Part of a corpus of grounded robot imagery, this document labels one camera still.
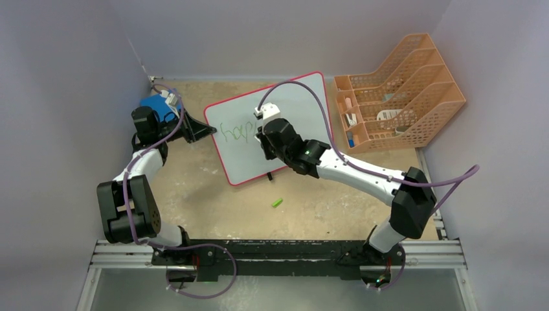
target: metal frame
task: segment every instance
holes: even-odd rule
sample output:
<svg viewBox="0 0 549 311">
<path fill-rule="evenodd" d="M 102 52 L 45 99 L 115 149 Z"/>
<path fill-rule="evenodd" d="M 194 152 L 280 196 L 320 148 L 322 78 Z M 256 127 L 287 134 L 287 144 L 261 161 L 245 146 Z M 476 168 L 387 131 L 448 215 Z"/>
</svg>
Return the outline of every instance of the metal frame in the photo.
<svg viewBox="0 0 549 311">
<path fill-rule="evenodd" d="M 422 149 L 416 149 L 420 168 L 431 182 L 429 170 Z M 459 240 L 448 240 L 440 212 L 433 215 L 439 241 L 402 242 L 406 251 L 406 269 L 453 269 L 465 309 L 478 311 L 473 291 L 467 276 L 467 264 Z M 93 304 L 97 284 L 103 269 L 166 269 L 167 266 L 153 266 L 153 249 L 135 244 L 110 244 L 98 240 L 91 258 L 89 271 L 80 296 L 77 311 L 88 311 Z M 378 270 L 380 266 L 361 266 L 361 270 Z M 170 266 L 171 270 L 194 270 L 192 266 Z"/>
</svg>

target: red whiteboard border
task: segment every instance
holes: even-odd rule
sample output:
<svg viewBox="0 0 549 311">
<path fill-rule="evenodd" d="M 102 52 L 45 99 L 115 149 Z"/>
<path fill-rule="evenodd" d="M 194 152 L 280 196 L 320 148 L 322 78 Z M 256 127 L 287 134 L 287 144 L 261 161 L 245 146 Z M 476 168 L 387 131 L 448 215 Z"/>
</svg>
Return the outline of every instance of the red whiteboard border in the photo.
<svg viewBox="0 0 549 311">
<path fill-rule="evenodd" d="M 302 76 L 297 76 L 295 78 L 292 78 L 290 79 L 291 81 L 294 81 L 294 80 L 297 80 L 297 79 L 301 79 L 301 78 L 305 78 L 306 76 L 311 76 L 311 75 L 315 75 L 315 74 L 319 74 L 321 77 L 322 77 L 322 86 L 324 87 L 324 96 L 326 97 L 326 107 L 328 109 L 327 113 L 328 113 L 328 122 L 330 123 L 330 134 L 331 136 L 333 137 L 333 128 L 331 127 L 331 116 L 330 116 L 330 103 L 328 102 L 328 93 L 326 92 L 326 81 L 324 81 L 324 75 L 320 72 L 320 71 L 313 71 L 312 73 L 308 73 L 306 75 L 302 75 Z M 228 98 L 228 99 L 224 99 L 220 102 L 215 102 L 213 104 L 209 104 L 206 106 L 206 108 L 204 108 L 204 119 L 206 119 L 206 123 L 209 125 L 210 122 L 208 121 L 208 117 L 206 117 L 206 110 L 212 106 L 215 106 L 215 105 L 219 105 L 219 104 L 222 104 L 224 102 L 228 102 L 230 100 L 233 100 L 235 98 L 240 98 L 240 97 L 244 97 L 246 95 L 250 95 L 250 94 L 253 94 L 253 93 L 257 93 L 259 91 L 263 91 L 264 89 L 270 89 L 271 87 L 275 86 L 276 84 L 271 84 L 270 86 L 265 86 L 265 87 L 262 87 L 260 89 L 256 89 L 254 91 L 250 91 L 248 93 L 244 93 L 244 94 L 241 94 L 241 95 L 238 95 L 238 96 L 235 96 L 235 97 L 231 97 L 231 98 Z M 227 170 L 225 170 L 225 164 L 223 162 L 223 158 L 221 157 L 221 154 L 219 153 L 219 148 L 218 148 L 218 144 L 216 143 L 216 139 L 214 138 L 214 136 L 212 135 L 212 139 L 214 141 L 214 146 L 216 147 L 216 151 L 218 153 L 218 157 L 219 157 L 219 160 L 221 161 L 221 166 L 223 167 L 223 171 L 225 173 L 225 177 L 227 179 L 227 182 L 229 183 L 229 185 L 231 186 L 238 186 L 238 185 L 242 185 L 243 183 L 247 183 L 248 181 L 252 181 L 254 179 L 258 179 L 260 177 L 264 177 L 266 176 L 267 174 L 262 174 L 262 175 L 259 175 L 259 176 L 256 176 L 256 177 L 253 177 L 253 178 L 250 178 L 248 180 L 245 180 L 245 181 L 242 181 L 241 183 L 231 183 L 230 180 L 229 180 L 229 176 L 227 175 Z M 278 168 L 272 172 L 276 172 L 276 171 L 279 171 L 279 170 L 282 170 L 283 168 L 286 168 L 288 166 L 285 166 L 285 167 L 281 167 L 281 168 Z"/>
</svg>

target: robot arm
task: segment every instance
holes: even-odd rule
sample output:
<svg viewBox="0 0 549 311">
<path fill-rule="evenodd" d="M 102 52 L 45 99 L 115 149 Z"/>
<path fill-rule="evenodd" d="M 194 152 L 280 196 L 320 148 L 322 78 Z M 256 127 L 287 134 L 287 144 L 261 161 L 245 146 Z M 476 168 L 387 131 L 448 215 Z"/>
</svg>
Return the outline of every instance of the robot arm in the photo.
<svg viewBox="0 0 549 311">
<path fill-rule="evenodd" d="M 278 158 L 298 174 L 344 183 L 391 207 L 390 217 L 374 228 L 365 248 L 387 253 L 405 238 L 421 237 L 436 203 L 430 188 L 402 185 L 349 167 L 330 145 L 315 139 L 303 140 L 293 126 L 281 118 L 280 110 L 272 103 L 264 104 L 261 109 L 256 108 L 254 114 L 263 120 L 256 138 L 261 143 L 266 159 Z M 402 172 L 377 167 L 347 155 L 345 158 L 360 167 L 389 176 L 403 176 L 405 180 L 418 183 L 427 182 L 425 174 L 417 168 Z"/>
</svg>

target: orange plastic file organizer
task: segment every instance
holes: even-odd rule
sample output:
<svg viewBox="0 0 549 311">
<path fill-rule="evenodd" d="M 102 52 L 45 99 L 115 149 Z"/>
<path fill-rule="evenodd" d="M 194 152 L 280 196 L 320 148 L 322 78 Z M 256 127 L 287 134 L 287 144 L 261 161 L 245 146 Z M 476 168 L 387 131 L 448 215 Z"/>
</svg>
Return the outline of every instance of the orange plastic file organizer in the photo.
<svg viewBox="0 0 549 311">
<path fill-rule="evenodd" d="M 381 85 L 337 92 L 344 132 L 353 137 L 348 153 L 426 146 L 465 103 L 431 38 L 422 36 L 421 44 L 428 42 L 431 47 L 410 51 Z M 346 105 L 346 98 L 350 98 L 351 108 Z M 395 109 L 398 113 L 392 118 L 377 119 L 382 111 Z M 346 114 L 354 114 L 357 124 L 350 126 Z"/>
</svg>

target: blue object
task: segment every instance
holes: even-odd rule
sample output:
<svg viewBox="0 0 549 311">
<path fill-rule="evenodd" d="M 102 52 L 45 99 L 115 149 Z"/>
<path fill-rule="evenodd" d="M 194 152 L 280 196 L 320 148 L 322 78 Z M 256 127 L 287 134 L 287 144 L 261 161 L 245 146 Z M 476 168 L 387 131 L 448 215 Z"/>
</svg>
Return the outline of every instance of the blue object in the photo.
<svg viewBox="0 0 549 311">
<path fill-rule="evenodd" d="M 383 95 L 383 99 L 381 100 L 382 102 L 386 102 L 388 101 L 391 97 L 393 97 L 394 93 L 391 93 L 391 94 L 385 94 Z"/>
<path fill-rule="evenodd" d="M 147 106 L 153 108 L 154 111 L 158 113 L 158 116 L 160 117 L 160 121 L 164 120 L 164 116 L 172 110 L 166 105 L 165 98 L 160 96 L 160 94 L 156 94 L 147 98 L 142 99 L 139 102 L 139 105 L 141 107 Z M 175 119 L 175 115 L 171 114 L 166 117 L 166 121 L 170 121 Z"/>
<path fill-rule="evenodd" d="M 355 146 L 355 142 L 353 141 L 353 133 L 346 132 L 347 135 L 347 141 L 349 142 L 349 147 L 353 148 Z"/>
</svg>

